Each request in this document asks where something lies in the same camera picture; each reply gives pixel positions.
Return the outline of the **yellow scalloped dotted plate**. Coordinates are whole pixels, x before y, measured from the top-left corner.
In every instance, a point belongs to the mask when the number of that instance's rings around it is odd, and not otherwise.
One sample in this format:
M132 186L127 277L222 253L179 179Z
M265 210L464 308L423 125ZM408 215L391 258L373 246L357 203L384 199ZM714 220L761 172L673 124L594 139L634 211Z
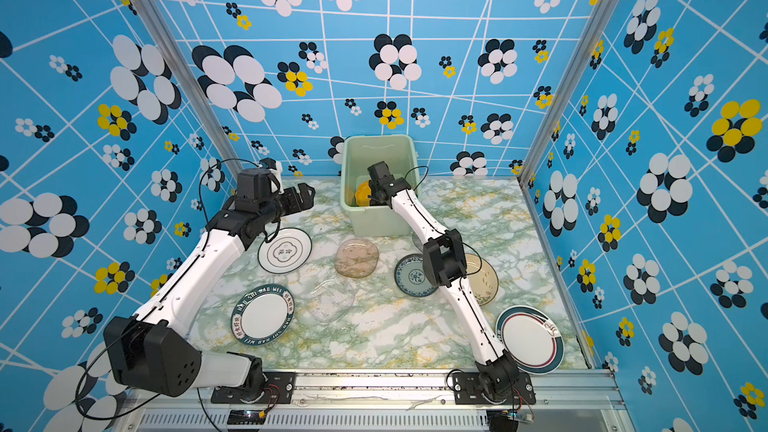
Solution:
M354 198L357 207L369 207L371 205L372 189L370 181L362 182L356 189Z

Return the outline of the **white plate teal emblem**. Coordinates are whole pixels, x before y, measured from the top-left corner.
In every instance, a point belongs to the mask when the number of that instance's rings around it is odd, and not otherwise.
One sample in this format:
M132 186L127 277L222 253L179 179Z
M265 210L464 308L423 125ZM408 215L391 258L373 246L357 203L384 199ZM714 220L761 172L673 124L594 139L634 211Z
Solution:
M270 242L259 246L257 260L263 270L281 275L301 268L313 249L308 233L299 228L282 229Z

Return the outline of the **white plate dark lettered rim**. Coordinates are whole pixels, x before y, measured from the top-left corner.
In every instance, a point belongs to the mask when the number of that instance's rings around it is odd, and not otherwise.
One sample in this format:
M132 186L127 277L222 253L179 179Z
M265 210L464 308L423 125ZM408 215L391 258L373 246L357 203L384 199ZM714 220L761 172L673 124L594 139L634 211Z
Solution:
M231 314L231 331L242 344L275 341L290 326L295 312L292 293L279 284L264 284L244 294Z

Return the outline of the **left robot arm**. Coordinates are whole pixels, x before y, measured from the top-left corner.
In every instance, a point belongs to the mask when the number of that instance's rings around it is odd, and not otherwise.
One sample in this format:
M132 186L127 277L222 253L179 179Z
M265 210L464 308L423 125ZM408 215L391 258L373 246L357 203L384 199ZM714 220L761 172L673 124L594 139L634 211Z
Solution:
M229 266L266 235L268 225L311 209L314 197L314 188L306 183L284 187L276 169L241 171L235 195L208 221L180 270L132 316L114 317L105 327L105 351L115 381L169 397L208 387L260 396L266 382L259 358L204 352L187 335Z

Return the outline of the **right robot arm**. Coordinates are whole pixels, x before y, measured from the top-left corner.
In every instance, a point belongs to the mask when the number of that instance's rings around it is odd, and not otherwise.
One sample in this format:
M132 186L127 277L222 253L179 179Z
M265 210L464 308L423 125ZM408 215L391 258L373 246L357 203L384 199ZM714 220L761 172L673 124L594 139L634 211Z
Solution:
M396 178L381 161L368 168L372 201L389 206L422 242L423 272L457 314L469 340L479 382L493 403L512 397L520 375L517 362L496 337L472 290L462 236L437 221L404 178Z

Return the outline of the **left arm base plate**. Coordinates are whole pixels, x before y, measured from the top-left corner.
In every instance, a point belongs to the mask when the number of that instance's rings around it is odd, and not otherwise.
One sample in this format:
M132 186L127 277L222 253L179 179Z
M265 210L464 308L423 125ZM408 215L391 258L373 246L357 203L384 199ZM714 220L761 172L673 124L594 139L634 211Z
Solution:
M228 405L289 404L296 388L296 372L266 371L252 386L216 387L210 401Z

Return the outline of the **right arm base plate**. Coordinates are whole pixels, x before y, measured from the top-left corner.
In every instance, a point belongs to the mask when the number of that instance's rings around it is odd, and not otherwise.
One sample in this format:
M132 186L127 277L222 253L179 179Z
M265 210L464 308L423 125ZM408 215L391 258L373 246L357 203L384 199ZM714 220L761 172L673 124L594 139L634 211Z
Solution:
M454 369L446 374L445 385L454 394L457 405L520 407L537 402L531 378L525 372L520 372L511 384L497 386L478 372Z

